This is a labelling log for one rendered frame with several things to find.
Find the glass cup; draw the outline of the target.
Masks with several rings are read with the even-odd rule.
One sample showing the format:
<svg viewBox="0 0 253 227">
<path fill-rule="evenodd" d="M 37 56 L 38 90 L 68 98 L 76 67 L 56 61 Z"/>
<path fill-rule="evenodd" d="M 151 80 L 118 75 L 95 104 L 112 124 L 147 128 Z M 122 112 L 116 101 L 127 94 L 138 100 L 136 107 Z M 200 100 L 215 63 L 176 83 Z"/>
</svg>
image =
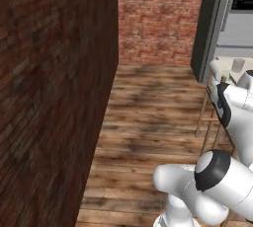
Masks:
<svg viewBox="0 0 253 227">
<path fill-rule="evenodd" d="M 240 73 L 244 66 L 245 60 L 243 58 L 234 58 L 231 71 L 234 73 Z"/>
</svg>

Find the dark grey fridge housing panel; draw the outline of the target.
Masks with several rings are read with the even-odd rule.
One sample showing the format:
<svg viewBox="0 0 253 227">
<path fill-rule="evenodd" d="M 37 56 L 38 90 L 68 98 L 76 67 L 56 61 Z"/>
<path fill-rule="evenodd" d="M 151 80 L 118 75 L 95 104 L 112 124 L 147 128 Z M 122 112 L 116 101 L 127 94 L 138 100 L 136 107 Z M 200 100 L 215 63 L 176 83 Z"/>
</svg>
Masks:
<svg viewBox="0 0 253 227">
<path fill-rule="evenodd" d="M 208 81 L 209 63 L 213 58 L 226 3 L 227 0 L 202 0 L 191 59 L 191 68 L 199 83 Z"/>
</svg>

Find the wooden bar stool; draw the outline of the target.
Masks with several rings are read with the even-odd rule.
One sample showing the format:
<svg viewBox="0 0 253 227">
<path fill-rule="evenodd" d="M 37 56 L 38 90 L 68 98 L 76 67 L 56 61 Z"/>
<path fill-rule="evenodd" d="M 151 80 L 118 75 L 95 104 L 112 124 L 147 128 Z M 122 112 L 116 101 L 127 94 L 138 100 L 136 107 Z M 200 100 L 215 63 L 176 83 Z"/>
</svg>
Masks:
<svg viewBox="0 0 253 227">
<path fill-rule="evenodd" d="M 219 122 L 219 119 L 217 118 L 215 109 L 211 110 L 211 116 L 210 117 L 205 117 L 206 106 L 208 104 L 208 101 L 211 99 L 211 78 L 212 78 L 212 76 L 209 77 L 209 79 L 207 81 L 207 84 L 206 84 L 205 96 L 204 96 L 204 100 L 203 100 L 203 103 L 202 103 L 202 107 L 201 107 L 201 111 L 200 111 L 200 115 L 199 115 L 199 119 L 198 119 L 198 123 L 197 123 L 195 136 L 196 137 L 199 136 L 201 125 L 202 125 L 203 122 L 206 122 L 208 124 L 208 128 L 207 128 L 204 143 L 203 143 L 203 146 L 202 146 L 202 149 L 201 149 L 201 155 L 203 155 L 204 153 L 206 153 L 209 150 L 208 144 L 209 144 L 209 141 L 211 139 L 211 130 L 212 130 L 214 124 L 217 122 L 218 127 L 217 127 L 217 131 L 215 133 L 214 142 L 211 145 L 211 149 L 217 148 L 219 142 L 225 141 L 225 142 L 228 142 L 230 147 L 231 147 L 230 153 L 232 155 L 235 155 L 236 154 L 235 146 L 234 146 L 233 142 L 231 141 L 231 139 L 228 137 L 228 134 L 227 134 L 226 130 L 223 128 L 223 126 Z"/>
</svg>

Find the silver fridge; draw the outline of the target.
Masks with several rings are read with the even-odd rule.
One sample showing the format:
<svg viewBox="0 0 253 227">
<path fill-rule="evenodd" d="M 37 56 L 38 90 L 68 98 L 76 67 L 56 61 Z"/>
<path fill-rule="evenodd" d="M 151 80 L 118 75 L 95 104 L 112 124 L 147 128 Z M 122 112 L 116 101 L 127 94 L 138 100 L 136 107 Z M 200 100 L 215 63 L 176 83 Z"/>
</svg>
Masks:
<svg viewBox="0 0 253 227">
<path fill-rule="evenodd" d="M 227 0 L 214 54 L 253 57 L 253 0 Z"/>
</svg>

